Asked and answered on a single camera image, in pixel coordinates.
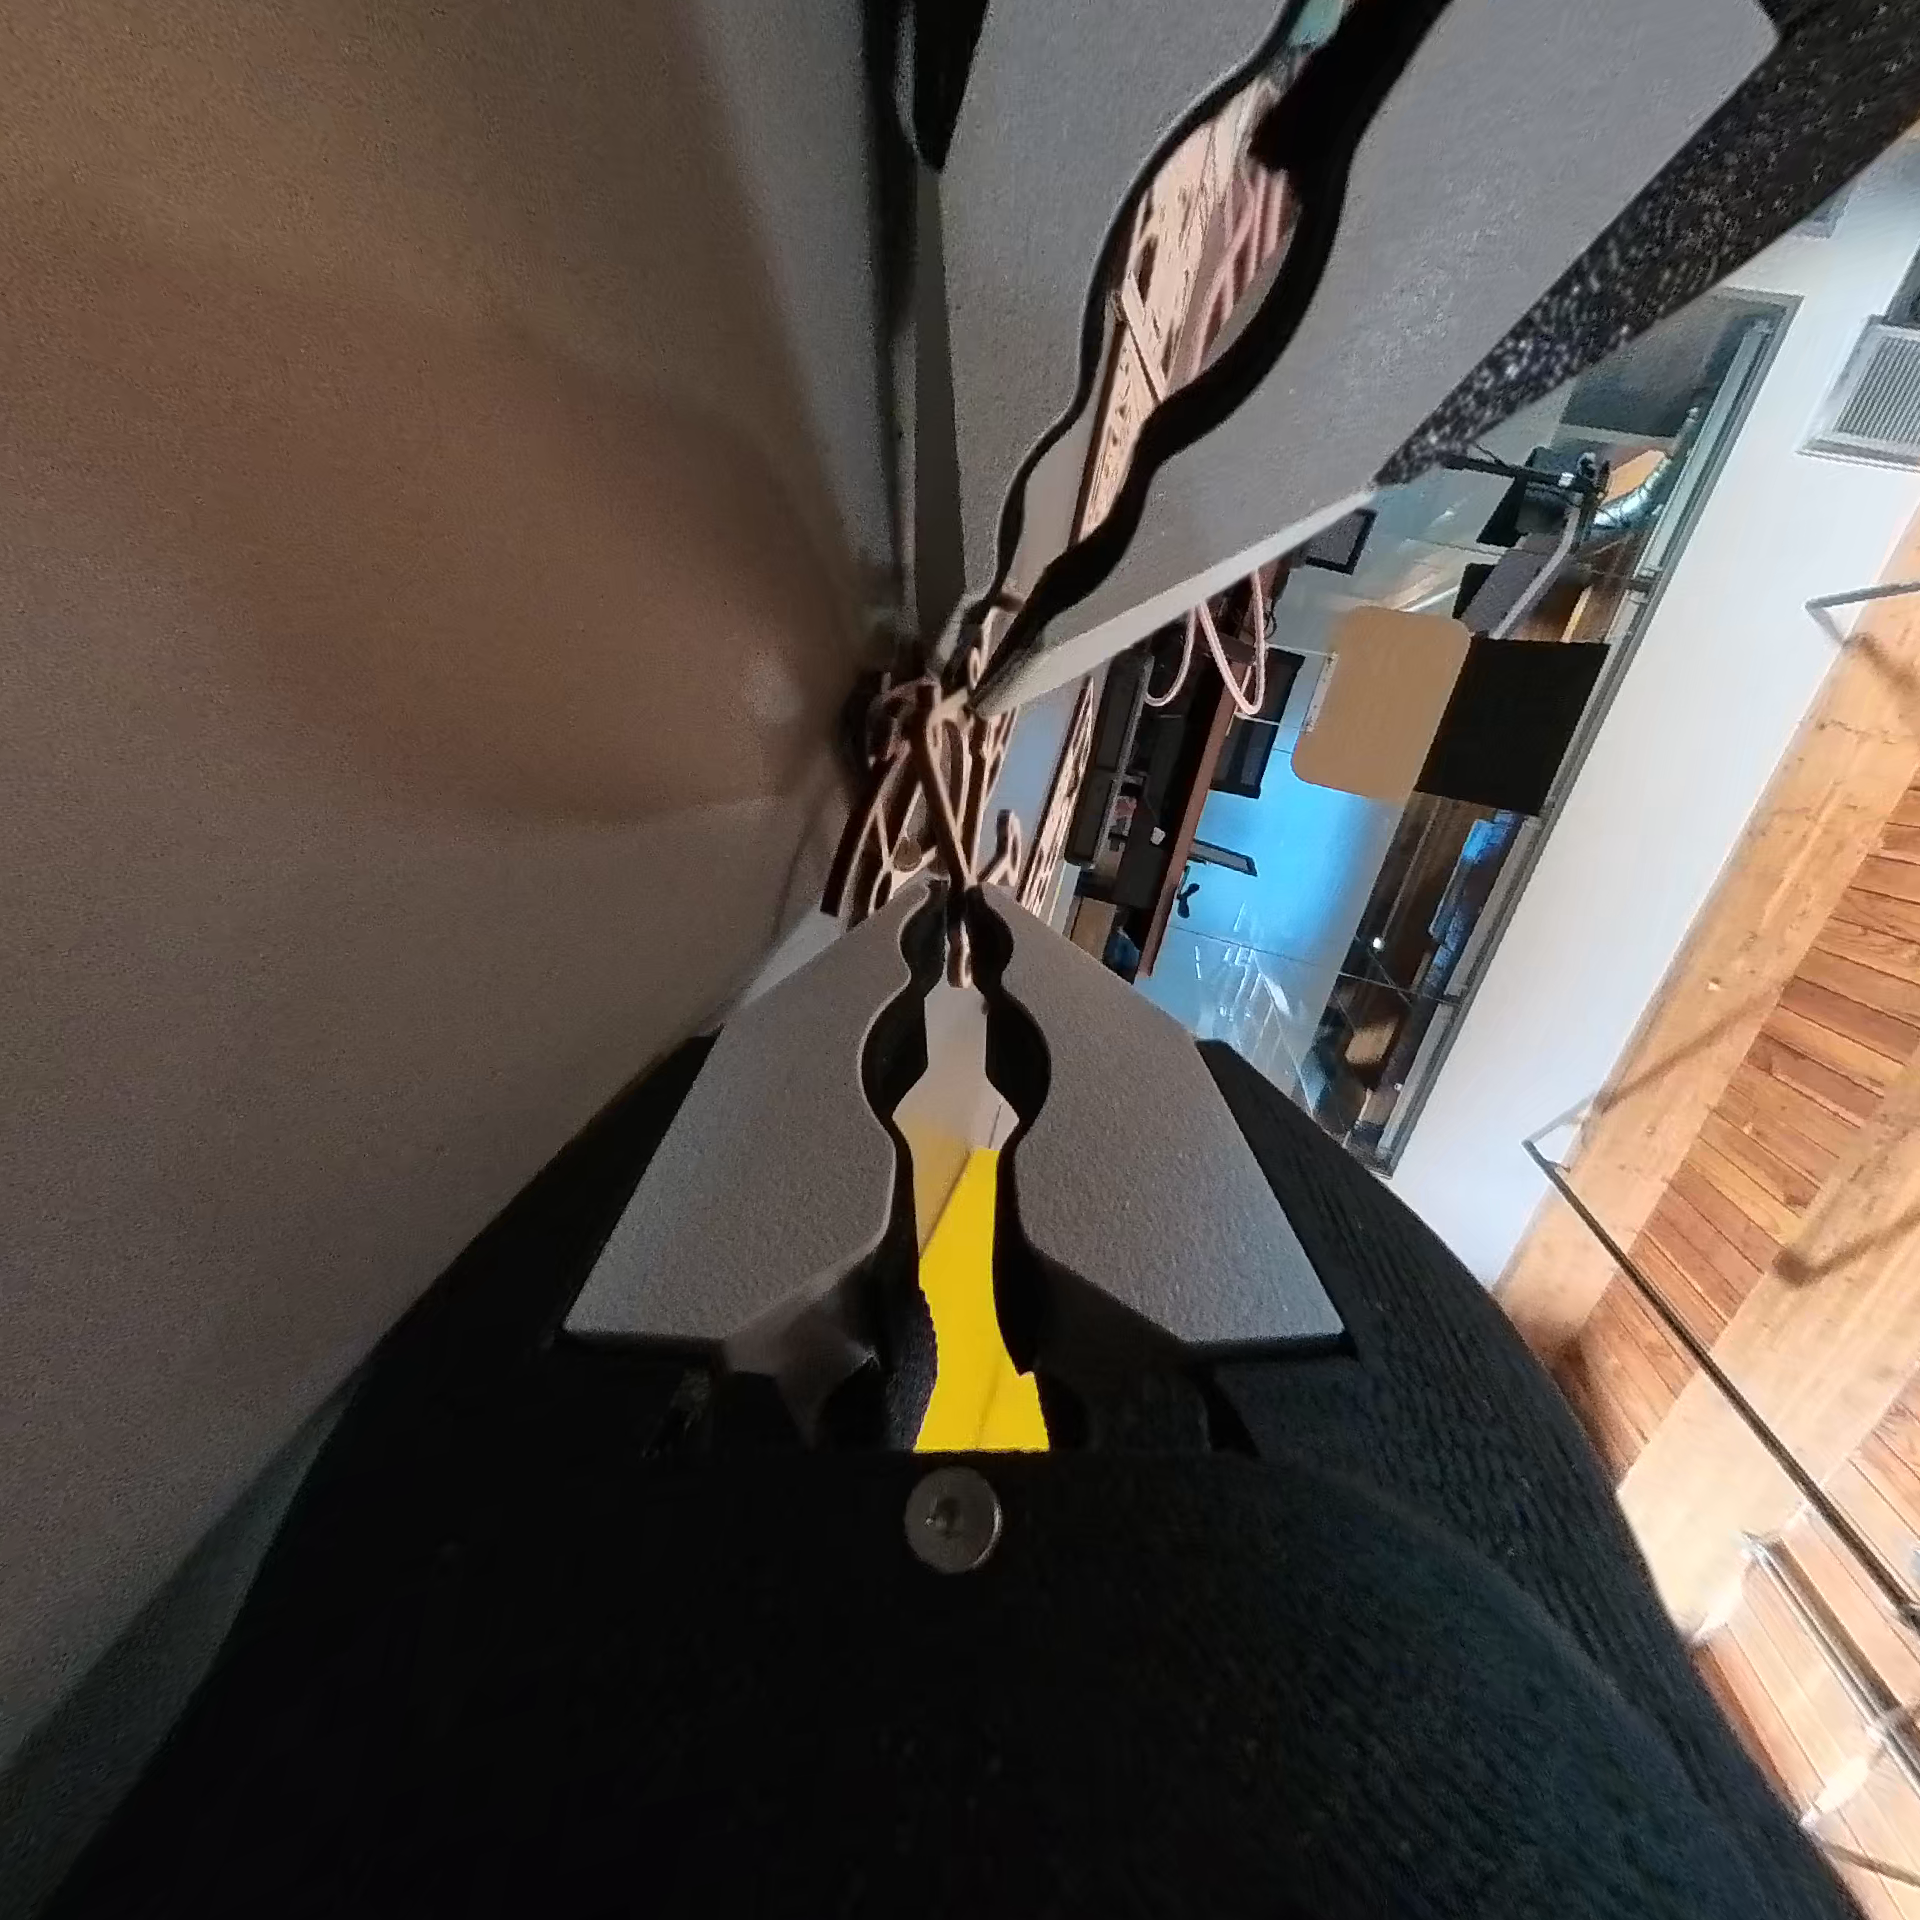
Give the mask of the silver ventilation duct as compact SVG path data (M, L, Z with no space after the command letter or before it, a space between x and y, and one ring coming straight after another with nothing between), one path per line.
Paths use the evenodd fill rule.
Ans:
M1586 520L1586 528L1577 538L1577 549L1601 551L1650 532L1666 512L1689 467L1693 449L1685 443L1675 443L1672 451L1660 453L1644 480L1596 503L1593 516Z

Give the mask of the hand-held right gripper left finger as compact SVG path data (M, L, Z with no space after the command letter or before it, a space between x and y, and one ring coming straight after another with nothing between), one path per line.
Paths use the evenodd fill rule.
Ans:
M910 1148L948 888L782 950L713 1036L566 1332L768 1378L823 1446L910 1446L936 1353Z

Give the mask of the white wall vent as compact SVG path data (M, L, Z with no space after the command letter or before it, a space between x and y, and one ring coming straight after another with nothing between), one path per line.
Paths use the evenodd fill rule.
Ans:
M1874 317L1813 416L1801 453L1916 467L1916 327Z

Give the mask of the thin wooden model part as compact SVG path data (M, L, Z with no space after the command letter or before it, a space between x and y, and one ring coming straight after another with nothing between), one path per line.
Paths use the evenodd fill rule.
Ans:
M972 982L965 902L984 876L980 831L1002 763L1002 726L980 716L965 693L945 693L916 721L910 763L948 884L948 982L964 988Z

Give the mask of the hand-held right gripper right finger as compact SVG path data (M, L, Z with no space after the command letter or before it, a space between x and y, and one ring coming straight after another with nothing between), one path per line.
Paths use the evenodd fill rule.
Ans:
M1220 1367L1338 1357L1338 1310L1179 1022L998 888L965 897L998 1153L992 1305L1049 1446L1208 1446Z

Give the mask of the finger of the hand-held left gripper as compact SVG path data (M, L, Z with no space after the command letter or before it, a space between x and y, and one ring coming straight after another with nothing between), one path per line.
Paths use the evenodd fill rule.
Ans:
M1295 3L889 3L907 589L945 671L1068 549L1135 202Z
M1772 53L1760 3L1354 3L1259 122L1301 211L991 672L1017 710L1327 528Z

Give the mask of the tan rounded board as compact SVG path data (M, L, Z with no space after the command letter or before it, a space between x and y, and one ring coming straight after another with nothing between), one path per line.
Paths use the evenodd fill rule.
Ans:
M1468 641L1462 622L1431 611L1344 611L1293 746L1293 773L1373 802L1404 802Z

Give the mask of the yellow object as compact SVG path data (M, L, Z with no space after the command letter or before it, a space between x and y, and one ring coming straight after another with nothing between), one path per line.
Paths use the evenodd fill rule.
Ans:
M1038 1382L1020 1373L997 1314L998 1153L972 1148L921 1248L935 1392L916 1454L1044 1454Z

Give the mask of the wooden bicycle model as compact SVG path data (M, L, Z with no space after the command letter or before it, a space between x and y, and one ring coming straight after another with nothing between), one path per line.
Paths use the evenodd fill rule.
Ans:
M846 698L836 746L851 773L851 808L823 884L823 912L839 923L863 923L921 876L956 888L1020 883L1022 822L997 802L1017 716L972 705L1017 611L1017 597L997 593L984 617L964 625L948 665L907 648Z

